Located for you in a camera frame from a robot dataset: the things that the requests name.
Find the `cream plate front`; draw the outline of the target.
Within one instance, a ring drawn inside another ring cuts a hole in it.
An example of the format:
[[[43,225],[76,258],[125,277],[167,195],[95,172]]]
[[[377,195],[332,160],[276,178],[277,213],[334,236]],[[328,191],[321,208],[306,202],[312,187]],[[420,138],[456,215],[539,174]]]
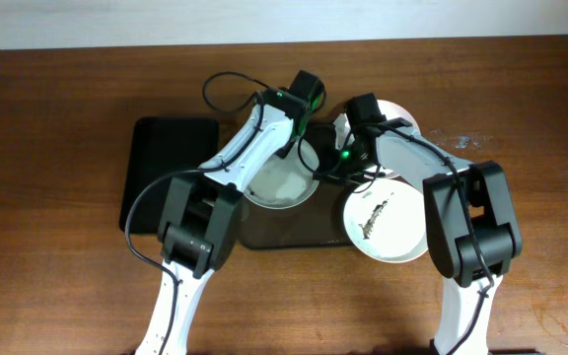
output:
[[[428,251],[423,195],[399,180],[378,179],[351,193],[342,223],[352,244],[381,262],[405,263]]]

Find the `white plate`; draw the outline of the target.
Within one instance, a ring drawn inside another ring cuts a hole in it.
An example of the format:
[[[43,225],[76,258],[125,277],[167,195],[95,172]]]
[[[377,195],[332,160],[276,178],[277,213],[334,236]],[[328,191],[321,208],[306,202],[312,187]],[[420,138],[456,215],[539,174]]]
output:
[[[267,209],[288,209],[302,204],[318,188],[314,171],[320,159],[306,141],[296,142],[286,158],[271,156],[245,190],[245,197]]]

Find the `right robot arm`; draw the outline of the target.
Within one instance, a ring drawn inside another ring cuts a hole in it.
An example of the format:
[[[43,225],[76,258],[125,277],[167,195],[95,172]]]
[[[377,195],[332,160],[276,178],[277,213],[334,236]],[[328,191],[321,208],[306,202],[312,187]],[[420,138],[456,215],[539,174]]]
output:
[[[433,354],[486,354],[493,299],[523,241],[503,169],[473,163],[387,117],[374,94],[349,99],[345,143],[356,157],[398,173],[422,193],[429,254],[443,277]]]

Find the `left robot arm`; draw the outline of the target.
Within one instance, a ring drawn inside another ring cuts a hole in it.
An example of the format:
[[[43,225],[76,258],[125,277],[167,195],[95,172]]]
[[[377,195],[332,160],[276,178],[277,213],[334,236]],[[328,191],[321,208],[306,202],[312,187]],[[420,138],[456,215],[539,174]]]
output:
[[[162,281],[139,354],[184,354],[206,283],[236,243],[244,192],[272,156],[284,158],[326,97],[320,78],[300,71],[287,88],[263,84],[246,104],[241,130],[211,159],[166,173],[169,185],[158,225],[161,261],[138,257],[162,271]]]

